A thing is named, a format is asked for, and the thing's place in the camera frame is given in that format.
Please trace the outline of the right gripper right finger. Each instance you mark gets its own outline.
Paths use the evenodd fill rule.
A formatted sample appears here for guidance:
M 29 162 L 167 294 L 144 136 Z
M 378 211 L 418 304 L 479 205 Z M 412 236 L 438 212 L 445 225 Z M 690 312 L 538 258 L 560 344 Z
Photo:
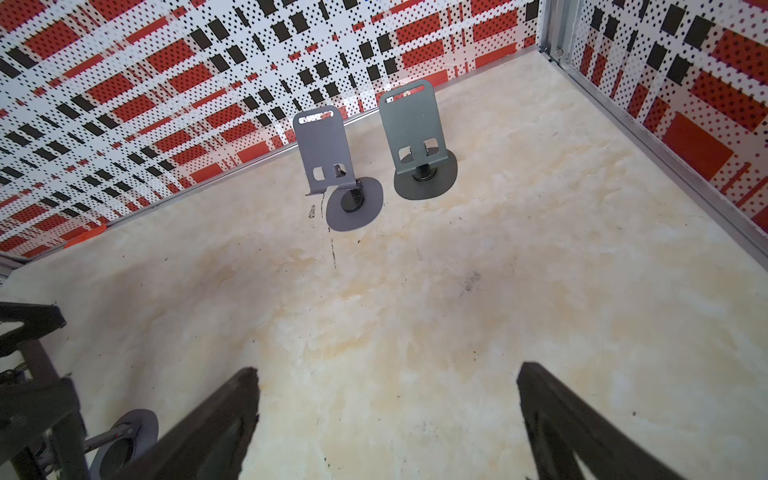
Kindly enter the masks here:
M 537 362 L 517 376 L 520 407 L 540 479 L 679 479 Z

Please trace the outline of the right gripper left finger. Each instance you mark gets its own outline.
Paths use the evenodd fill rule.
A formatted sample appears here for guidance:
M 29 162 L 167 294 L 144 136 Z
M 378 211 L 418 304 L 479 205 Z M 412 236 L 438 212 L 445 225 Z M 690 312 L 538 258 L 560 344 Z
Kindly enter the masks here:
M 240 369 L 117 479 L 237 479 L 259 420 L 259 377 Z

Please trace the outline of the grey phone stand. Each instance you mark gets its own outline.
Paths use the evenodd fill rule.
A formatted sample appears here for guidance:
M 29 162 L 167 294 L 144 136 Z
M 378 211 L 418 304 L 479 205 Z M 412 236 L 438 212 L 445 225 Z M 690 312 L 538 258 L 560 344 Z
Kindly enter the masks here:
M 89 437 L 79 414 L 44 431 L 12 461 L 21 479 L 111 479 L 157 443 L 159 423 L 148 409 L 134 409 L 107 431 Z
M 458 161 L 446 146 L 433 85 L 421 79 L 385 93 L 379 113 L 398 195 L 428 200 L 450 190 L 458 177 Z

